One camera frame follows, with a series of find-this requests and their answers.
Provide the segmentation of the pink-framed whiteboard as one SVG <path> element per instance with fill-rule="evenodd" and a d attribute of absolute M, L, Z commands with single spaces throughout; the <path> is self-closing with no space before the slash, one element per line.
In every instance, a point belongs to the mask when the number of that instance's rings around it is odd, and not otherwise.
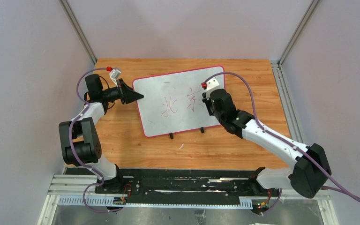
<path fill-rule="evenodd" d="M 218 126 L 202 101 L 201 84 L 211 75 L 225 87 L 222 66 L 137 78 L 132 85 L 144 97 L 137 100 L 146 137 Z"/>

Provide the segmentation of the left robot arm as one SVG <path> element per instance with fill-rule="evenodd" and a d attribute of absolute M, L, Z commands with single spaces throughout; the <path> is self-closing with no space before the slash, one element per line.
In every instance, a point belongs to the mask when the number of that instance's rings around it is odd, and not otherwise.
<path fill-rule="evenodd" d="M 89 100 L 82 111 L 72 120 L 59 124 L 63 160 L 68 165 L 82 166 L 97 176 L 97 186 L 114 193 L 125 184 L 119 167 L 109 162 L 102 153 L 96 130 L 97 122 L 107 113 L 109 103 L 120 100 L 126 105 L 144 97 L 128 86 L 122 79 L 116 86 L 104 89 L 97 74 L 85 77 Z"/>

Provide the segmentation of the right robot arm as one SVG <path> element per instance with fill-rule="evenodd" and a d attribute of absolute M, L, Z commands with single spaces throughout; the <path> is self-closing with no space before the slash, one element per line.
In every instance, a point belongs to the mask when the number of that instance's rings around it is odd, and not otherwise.
<path fill-rule="evenodd" d="M 313 198 L 332 174 L 322 146 L 308 146 L 265 126 L 252 114 L 236 109 L 226 90 L 217 89 L 209 95 L 203 92 L 202 101 L 209 115 L 228 133 L 263 147 L 288 165 L 286 169 L 257 169 L 251 179 L 263 189 L 294 189 L 303 197 Z"/>

